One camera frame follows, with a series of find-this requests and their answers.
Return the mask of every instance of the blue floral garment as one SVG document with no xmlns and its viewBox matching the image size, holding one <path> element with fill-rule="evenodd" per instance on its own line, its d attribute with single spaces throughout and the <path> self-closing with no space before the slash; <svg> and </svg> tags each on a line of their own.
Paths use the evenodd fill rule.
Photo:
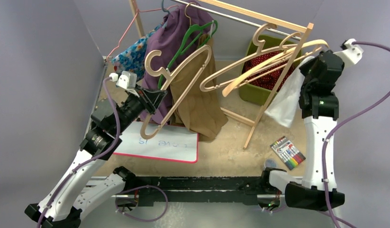
<svg viewBox="0 0 390 228">
<path fill-rule="evenodd" d="M 148 39 L 162 26 L 163 23 L 159 24 L 153 31 L 140 38 L 132 46 L 112 59 L 111 63 L 114 65 L 114 70 L 117 74 L 121 74 L 123 71 L 130 71 L 138 76 L 136 81 L 143 79 Z"/>
</svg>

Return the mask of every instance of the tan garment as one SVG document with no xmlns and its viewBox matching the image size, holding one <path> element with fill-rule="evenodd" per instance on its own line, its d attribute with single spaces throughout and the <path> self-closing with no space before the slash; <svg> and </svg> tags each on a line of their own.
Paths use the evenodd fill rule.
<svg viewBox="0 0 390 228">
<path fill-rule="evenodd" d="M 207 35 L 202 35 L 199 38 L 201 44 Z M 207 45 L 213 45 L 211 38 Z M 205 62 L 207 53 L 203 52 L 188 63 L 176 76 L 170 84 L 173 102 L 181 96 L 185 88 L 189 85 L 195 74 Z M 215 139 L 223 125 L 228 121 L 226 115 L 221 111 L 220 104 L 217 99 L 216 90 L 210 92 L 202 92 L 199 88 L 201 82 L 216 72 L 216 65 L 212 53 L 211 59 L 199 76 L 198 80 L 192 86 L 186 97 L 174 112 L 177 123 L 183 123 L 185 127 L 191 131 L 199 133 L 200 141 L 209 141 Z"/>
</svg>

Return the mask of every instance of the whiteboard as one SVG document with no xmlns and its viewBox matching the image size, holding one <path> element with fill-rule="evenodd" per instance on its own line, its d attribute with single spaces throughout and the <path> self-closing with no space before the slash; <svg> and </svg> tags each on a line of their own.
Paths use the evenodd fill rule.
<svg viewBox="0 0 390 228">
<path fill-rule="evenodd" d="M 185 127 L 165 125 L 155 137 L 145 140 L 140 136 L 143 122 L 133 122 L 122 133 L 122 143 L 114 154 L 174 162 L 198 161 L 198 133 Z M 152 133 L 157 124 L 149 123 L 146 134 Z"/>
</svg>

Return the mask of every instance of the fabric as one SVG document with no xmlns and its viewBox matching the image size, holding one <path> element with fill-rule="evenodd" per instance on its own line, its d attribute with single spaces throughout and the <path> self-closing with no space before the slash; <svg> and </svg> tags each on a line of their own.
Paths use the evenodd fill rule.
<svg viewBox="0 0 390 228">
<path fill-rule="evenodd" d="M 198 24 L 200 26 L 209 23 L 213 18 L 205 11 L 188 7 L 187 15 L 191 17 L 192 24 Z M 181 42 L 184 38 L 186 31 L 189 28 L 189 18 L 185 15 L 185 5 L 179 5 L 174 11 L 171 11 L 169 15 L 164 17 L 164 21 L 167 22 L 165 28 L 157 30 L 148 40 L 148 47 L 146 49 L 146 55 L 153 50 L 160 50 L 161 56 L 154 57 L 150 63 L 152 69 L 157 70 L 160 67 L 167 67 L 168 63 L 173 59 L 178 49 L 181 46 Z M 209 28 L 204 30 L 204 33 L 208 33 Z M 187 40 L 189 44 L 198 33 L 194 32 Z M 183 55 L 179 56 L 176 62 L 169 69 L 173 71 L 184 59 L 192 54 L 197 48 L 197 45 L 192 45 Z M 159 77 L 153 77 L 145 72 L 142 86 L 144 88 L 156 89 L 158 87 Z M 173 103 L 173 98 L 169 89 L 167 89 L 167 95 L 161 102 L 158 110 L 152 116 L 152 120 L 158 124 L 161 123 L 163 118 L 167 115 Z M 146 118 L 147 113 L 143 112 L 140 115 L 141 120 Z"/>
<path fill-rule="evenodd" d="M 261 55 L 261 56 L 258 56 L 258 57 L 255 57 L 247 62 L 244 63 L 244 69 L 245 71 L 248 71 L 250 69 L 252 69 L 253 67 L 257 66 L 258 64 L 268 60 L 269 58 L 272 58 L 273 56 L 279 54 L 281 51 L 273 51 L 273 52 L 270 52 L 270 53 L 267 53 L 265 55 Z M 275 66 L 273 66 L 272 68 L 269 68 L 265 71 L 262 71 L 256 75 L 252 75 L 250 77 L 248 77 L 247 79 L 250 80 L 250 79 L 253 79 L 255 78 L 256 76 L 259 76 L 261 74 L 264 74 L 270 70 L 273 70 L 274 68 L 277 68 L 278 66 L 281 66 L 283 64 L 286 64 L 287 62 L 283 62 L 281 64 L 277 64 Z M 283 86 L 284 82 L 287 80 L 287 78 L 290 76 L 290 74 L 294 71 L 294 67 L 291 66 L 290 69 L 288 70 L 286 76 L 284 77 L 282 83 L 280 84 L 279 88 L 278 88 L 278 91 L 280 91 L 281 87 Z M 265 89 L 268 89 L 268 90 L 273 90 L 273 87 L 275 86 L 276 82 L 278 81 L 281 73 L 283 72 L 283 68 L 281 69 L 278 69 L 276 71 L 273 71 L 272 73 L 266 75 L 266 76 L 263 76 L 255 81 L 252 81 L 250 82 L 251 85 L 254 85 L 254 86 L 258 86 L 258 87 L 262 87 L 262 88 L 265 88 Z"/>
<path fill-rule="evenodd" d="M 203 43 L 208 35 L 202 35 L 199 43 Z M 211 38 L 207 45 L 213 45 Z M 195 77 L 198 70 L 202 67 L 207 57 L 207 53 L 203 52 L 195 57 L 190 64 L 187 64 L 174 81 L 170 84 L 173 102 L 178 100 L 192 79 Z M 203 70 L 198 80 L 189 90 L 181 104 L 174 112 L 176 122 L 184 124 L 188 130 L 199 133 L 200 141 L 210 141 L 215 139 L 221 128 L 227 123 L 228 118 L 220 109 L 217 91 L 202 92 L 199 88 L 201 82 L 208 76 L 216 72 L 216 65 L 212 53 L 209 63 Z M 216 80 L 210 82 L 206 86 L 216 85 Z"/>
<path fill-rule="evenodd" d="M 121 74 L 123 71 L 130 71 L 138 76 L 136 81 L 143 79 L 145 75 L 145 53 L 148 40 L 162 26 L 163 23 L 159 24 L 150 33 L 140 38 L 132 46 L 111 60 L 117 74 Z"/>
<path fill-rule="evenodd" d="M 298 107 L 301 86 L 303 85 L 304 75 L 299 67 L 314 57 L 306 57 L 297 69 L 288 77 L 281 90 L 266 109 L 265 114 L 270 116 L 280 125 L 290 127 Z"/>
</svg>

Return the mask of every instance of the marker set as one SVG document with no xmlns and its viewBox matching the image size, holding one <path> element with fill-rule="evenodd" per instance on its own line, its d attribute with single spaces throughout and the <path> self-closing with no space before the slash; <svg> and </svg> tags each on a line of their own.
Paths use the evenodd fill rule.
<svg viewBox="0 0 390 228">
<path fill-rule="evenodd" d="M 297 167 L 306 158 L 285 136 L 270 145 L 272 150 L 280 157 L 289 170 Z"/>
</svg>

